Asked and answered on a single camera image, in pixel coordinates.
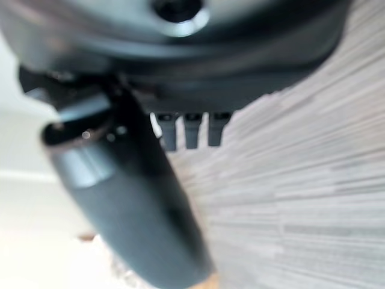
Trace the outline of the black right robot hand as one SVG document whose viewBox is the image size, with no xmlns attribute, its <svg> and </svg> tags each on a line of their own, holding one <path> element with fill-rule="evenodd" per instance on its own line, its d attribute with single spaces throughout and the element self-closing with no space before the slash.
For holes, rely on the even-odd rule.
<svg viewBox="0 0 385 289">
<path fill-rule="evenodd" d="M 157 288 L 214 271 L 167 159 L 176 123 L 219 147 L 233 114 L 302 81 L 338 47 L 351 1 L 2 1 L 25 95 L 59 120 L 40 140 L 124 263 Z"/>
</svg>

